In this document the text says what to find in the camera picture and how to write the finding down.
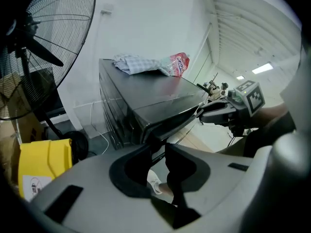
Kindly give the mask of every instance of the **folded cloth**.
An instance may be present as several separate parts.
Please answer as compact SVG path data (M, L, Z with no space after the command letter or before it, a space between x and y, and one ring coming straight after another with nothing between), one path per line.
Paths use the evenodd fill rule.
M170 75L168 68L164 67L157 60L145 59L137 55L128 54L116 55L113 60L115 67L129 75L152 70L160 70L164 75Z

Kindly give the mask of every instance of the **yellow bin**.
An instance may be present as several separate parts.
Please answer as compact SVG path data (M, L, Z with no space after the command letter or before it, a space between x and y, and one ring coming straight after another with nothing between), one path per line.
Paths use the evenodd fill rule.
M43 187L71 167L70 139L21 144L18 165L19 194L30 201Z

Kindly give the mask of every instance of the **white label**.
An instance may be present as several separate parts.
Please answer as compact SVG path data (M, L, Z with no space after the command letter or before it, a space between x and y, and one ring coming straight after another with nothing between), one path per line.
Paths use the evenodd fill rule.
M49 176L23 175L24 198L30 202L51 181Z

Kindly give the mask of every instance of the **fan guard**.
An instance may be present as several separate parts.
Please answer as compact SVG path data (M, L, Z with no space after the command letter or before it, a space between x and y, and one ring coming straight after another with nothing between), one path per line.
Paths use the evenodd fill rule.
M0 58L0 119L37 109L60 85L90 28L95 0L32 0L7 30Z

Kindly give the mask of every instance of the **sneaker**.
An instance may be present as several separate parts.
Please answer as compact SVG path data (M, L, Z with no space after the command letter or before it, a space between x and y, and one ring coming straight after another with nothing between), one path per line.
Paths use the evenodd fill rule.
M159 185L162 183L159 177L151 169L148 171L147 181L151 185L155 194L159 195L162 192L159 190Z

